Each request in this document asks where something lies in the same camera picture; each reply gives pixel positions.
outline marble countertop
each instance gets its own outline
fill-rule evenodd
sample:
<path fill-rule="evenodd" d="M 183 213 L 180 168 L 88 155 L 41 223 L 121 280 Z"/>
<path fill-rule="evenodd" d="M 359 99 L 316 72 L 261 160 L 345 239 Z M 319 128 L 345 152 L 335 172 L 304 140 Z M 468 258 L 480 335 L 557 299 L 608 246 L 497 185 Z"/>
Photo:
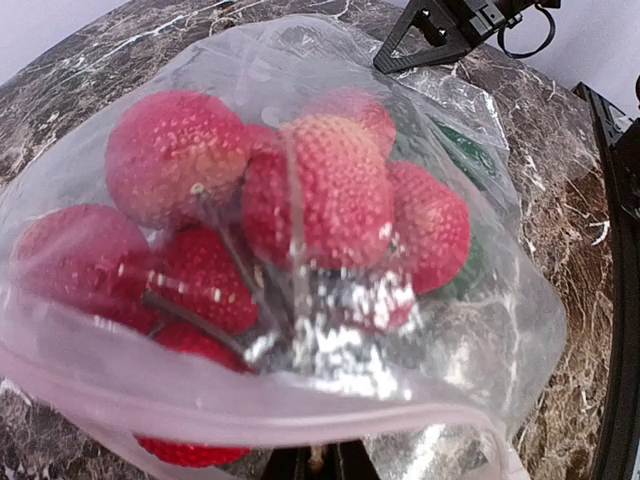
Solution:
<path fill-rule="evenodd" d="M 377 0 L 132 0 L 0 87 L 0 189 L 187 45 L 290 13 L 325 13 L 382 39 L 399 10 Z M 522 196 L 521 244 L 569 313 L 566 352 L 514 445 L 534 479 L 586 479 L 603 411 L 613 318 L 604 181 L 587 106 L 489 47 L 448 68 L 497 100 L 511 147 L 509 169 Z M 0 480 L 26 478 L 147 477 L 5 380 Z"/>

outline black metal stand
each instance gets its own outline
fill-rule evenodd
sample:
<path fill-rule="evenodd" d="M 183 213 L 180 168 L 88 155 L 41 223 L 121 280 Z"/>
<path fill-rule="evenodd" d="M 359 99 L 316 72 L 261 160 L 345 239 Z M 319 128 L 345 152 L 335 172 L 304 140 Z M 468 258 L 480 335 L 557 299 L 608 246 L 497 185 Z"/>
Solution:
<path fill-rule="evenodd" d="M 541 10 L 560 8 L 560 0 L 410 0 L 373 64 L 382 73 L 393 73 L 456 62 L 494 33 L 513 28 L 522 19 L 520 12 L 534 3 Z M 416 27 L 432 48 L 396 55 L 411 27 Z"/>
<path fill-rule="evenodd" d="M 584 84 L 576 93 L 591 106 L 602 159 L 615 290 L 609 385 L 591 478 L 635 480 L 640 445 L 640 120 L 622 132 L 611 103 Z"/>
<path fill-rule="evenodd" d="M 313 473 L 311 449 L 275 450 L 260 480 L 380 480 L 361 441 L 328 446 L 324 466 Z"/>

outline plastic bag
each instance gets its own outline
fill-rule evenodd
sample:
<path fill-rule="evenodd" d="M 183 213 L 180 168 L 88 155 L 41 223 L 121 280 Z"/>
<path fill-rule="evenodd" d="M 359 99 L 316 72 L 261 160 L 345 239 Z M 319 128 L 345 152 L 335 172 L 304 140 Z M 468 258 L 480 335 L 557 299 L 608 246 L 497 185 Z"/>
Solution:
<path fill-rule="evenodd" d="M 431 424 L 485 439 L 472 478 L 507 475 L 565 312 L 513 235 L 491 97 L 381 75 L 378 46 L 317 16 L 232 28 L 31 164 L 0 205 L 2 372 L 158 478 L 227 477 L 133 434 Z"/>

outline white wall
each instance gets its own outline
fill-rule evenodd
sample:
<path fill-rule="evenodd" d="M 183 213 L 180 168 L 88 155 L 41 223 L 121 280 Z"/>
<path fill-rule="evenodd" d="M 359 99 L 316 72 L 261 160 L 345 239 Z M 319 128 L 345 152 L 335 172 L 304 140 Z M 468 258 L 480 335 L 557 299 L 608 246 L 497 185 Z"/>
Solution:
<path fill-rule="evenodd" d="M 127 0 L 0 0 L 0 84 Z"/>
<path fill-rule="evenodd" d="M 0 83 L 74 31 L 127 0 L 0 0 Z M 407 0 L 387 0 L 406 5 Z M 635 79 L 640 75 L 640 0 L 563 0 L 553 11 L 558 33 L 551 46 L 528 60 L 572 88 L 585 81 L 636 116 Z M 546 20 L 528 9 L 507 32 L 512 51 L 535 48 Z"/>
<path fill-rule="evenodd" d="M 584 81 L 628 115 L 638 116 L 640 0 L 563 0 L 562 8 L 551 13 L 556 37 L 527 63 L 568 88 Z M 513 52 L 535 50 L 549 29 L 535 9 L 523 16 L 523 22 L 505 35 Z M 495 39 L 491 43 L 497 46 Z"/>

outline black cable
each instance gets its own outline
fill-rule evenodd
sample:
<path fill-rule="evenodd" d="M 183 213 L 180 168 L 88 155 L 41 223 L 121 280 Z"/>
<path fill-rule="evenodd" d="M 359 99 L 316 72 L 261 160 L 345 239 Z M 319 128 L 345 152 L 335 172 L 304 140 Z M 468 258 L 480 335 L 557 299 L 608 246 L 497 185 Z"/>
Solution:
<path fill-rule="evenodd" d="M 544 14 L 545 17 L 547 17 L 547 20 L 549 20 L 549 34 L 547 35 L 547 38 L 545 39 L 544 42 L 542 42 L 542 45 L 540 45 L 536 50 L 534 50 L 533 52 L 528 52 L 528 53 L 513 53 L 510 52 L 509 50 L 507 50 L 507 48 L 504 46 L 504 32 L 505 30 L 508 28 L 506 26 L 502 27 L 500 29 L 500 31 L 498 32 L 498 45 L 500 46 L 500 48 L 502 49 L 502 51 L 509 57 L 509 58 L 514 58 L 516 60 L 522 60 L 523 58 L 529 58 L 529 57 L 533 57 L 535 54 L 540 53 L 542 50 L 544 50 L 545 48 L 547 48 L 551 42 L 553 41 L 553 39 L 556 36 L 556 22 L 553 19 L 553 16 L 551 15 L 551 12 L 549 12 L 546 8 L 544 8 L 542 5 L 540 5 L 539 3 L 536 3 L 534 5 L 534 7 L 536 8 L 536 10 L 542 12 Z"/>

